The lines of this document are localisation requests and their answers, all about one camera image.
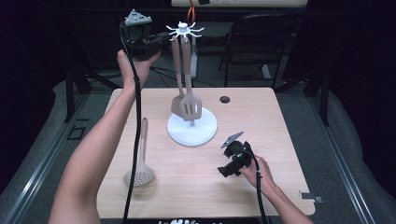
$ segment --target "wooden table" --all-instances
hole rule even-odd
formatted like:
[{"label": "wooden table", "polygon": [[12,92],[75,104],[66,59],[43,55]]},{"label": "wooden table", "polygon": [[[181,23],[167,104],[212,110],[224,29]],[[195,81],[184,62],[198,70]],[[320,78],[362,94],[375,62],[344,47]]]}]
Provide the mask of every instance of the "wooden table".
[{"label": "wooden table", "polygon": [[[145,186],[134,187],[129,211],[131,218],[176,217],[259,217],[256,190],[240,176],[225,178],[218,167],[231,160],[220,146],[229,135],[245,132],[238,141],[248,141],[255,154],[263,156],[275,182],[306,214],[315,206],[299,197],[309,192],[276,96],[269,88],[193,89],[203,107],[217,118],[218,130],[200,147],[183,147],[167,132],[172,99],[177,89],[144,89],[142,118],[148,118],[146,164],[154,178]],[[120,90],[115,90],[111,106]],[[220,97],[231,101],[224,104]],[[101,218],[122,217],[128,187],[123,176],[131,170],[135,135],[135,107],[131,110],[119,148],[98,195]],[[267,216],[276,216],[274,207],[263,197]]]},{"label": "wooden table", "polygon": [[[307,0],[221,0],[205,5],[199,4],[198,0],[192,2],[195,7],[305,7]],[[189,1],[172,0],[172,7],[189,6]]]}]

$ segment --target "wooden handle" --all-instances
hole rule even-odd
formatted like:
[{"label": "wooden handle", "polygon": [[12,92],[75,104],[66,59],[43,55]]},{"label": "wooden handle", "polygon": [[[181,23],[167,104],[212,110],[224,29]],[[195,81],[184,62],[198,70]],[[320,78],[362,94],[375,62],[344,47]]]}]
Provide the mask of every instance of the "wooden handle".
[{"label": "wooden handle", "polygon": [[174,35],[172,36],[172,54],[174,57],[174,64],[175,64],[175,71],[176,75],[179,76],[181,75],[181,69],[180,69],[180,48],[178,46],[178,40],[177,37]]},{"label": "wooden handle", "polygon": [[181,52],[183,53],[183,64],[185,75],[191,74],[191,43],[188,37],[184,36],[181,42]]}]

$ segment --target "slotted spatula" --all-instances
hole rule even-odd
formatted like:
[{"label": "slotted spatula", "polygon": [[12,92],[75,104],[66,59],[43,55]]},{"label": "slotted spatula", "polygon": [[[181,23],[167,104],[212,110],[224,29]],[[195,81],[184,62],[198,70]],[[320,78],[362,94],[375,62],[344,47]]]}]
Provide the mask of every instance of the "slotted spatula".
[{"label": "slotted spatula", "polygon": [[179,92],[179,95],[172,100],[171,111],[172,111],[172,113],[181,117],[182,115],[181,115],[181,111],[180,111],[180,102],[184,98],[184,91],[183,91],[183,85],[181,82],[180,47],[178,45],[178,40],[175,35],[172,36],[171,43],[172,43],[172,53],[173,53],[173,57],[174,57],[176,78],[177,78],[177,86],[178,86],[178,92]]},{"label": "slotted spatula", "polygon": [[186,95],[180,102],[181,117],[187,121],[199,119],[202,115],[202,101],[192,92],[191,87],[191,43],[184,36],[181,41],[181,51],[183,53],[184,77],[186,80]]},{"label": "slotted spatula", "polygon": [[[136,165],[136,174],[134,176],[134,186],[141,186],[147,184],[152,177],[154,177],[154,171],[145,164],[145,144],[146,135],[148,132],[148,119],[142,119],[142,127],[139,140],[139,151],[138,151],[138,162]],[[125,183],[129,186],[131,181],[131,171],[124,176]]]}]

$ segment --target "forearm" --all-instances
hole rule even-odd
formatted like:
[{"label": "forearm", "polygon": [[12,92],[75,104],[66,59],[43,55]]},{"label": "forearm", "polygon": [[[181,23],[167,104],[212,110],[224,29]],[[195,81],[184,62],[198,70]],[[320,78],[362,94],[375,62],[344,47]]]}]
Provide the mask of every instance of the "forearm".
[{"label": "forearm", "polygon": [[134,91],[130,89],[121,92],[78,145],[67,163],[58,191],[72,196],[96,196],[134,103]]},{"label": "forearm", "polygon": [[273,205],[283,223],[313,223],[278,186],[273,185],[266,188],[266,191],[262,188],[262,193]]}]

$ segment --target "gray floor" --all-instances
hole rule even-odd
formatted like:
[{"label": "gray floor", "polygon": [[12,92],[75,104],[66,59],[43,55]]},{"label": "gray floor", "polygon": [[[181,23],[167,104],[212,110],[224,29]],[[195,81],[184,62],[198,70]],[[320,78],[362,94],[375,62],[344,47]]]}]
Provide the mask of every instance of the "gray floor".
[{"label": "gray floor", "polygon": [[[194,87],[221,87],[223,71],[217,70],[219,50],[213,46],[202,46],[199,50]],[[169,52],[164,52],[154,66],[173,70]],[[256,67],[235,67],[232,71],[232,79],[260,76]],[[102,74],[121,84],[119,77],[112,76],[112,71]],[[169,77],[172,75],[156,69],[151,72],[146,88],[175,87],[174,78]],[[85,135],[102,117],[111,94],[111,90],[98,81],[90,79],[90,82],[92,93],[77,93],[78,111],[68,124],[64,123],[64,83],[55,87],[57,99],[47,123],[20,170],[0,196],[1,222],[47,222],[52,196],[63,168],[80,141],[76,138],[81,133]],[[238,80],[231,81],[229,85],[269,86],[270,83]],[[339,100],[333,94],[330,95],[330,127],[324,127],[318,118],[318,100],[305,98],[303,88],[304,83],[301,83],[276,97],[308,187],[325,201],[316,204],[317,212],[311,218],[316,223],[396,223],[396,202],[377,185],[370,170],[362,162],[359,137]],[[272,217],[272,221],[280,223],[277,217]],[[103,222],[120,223],[119,220]]]}]

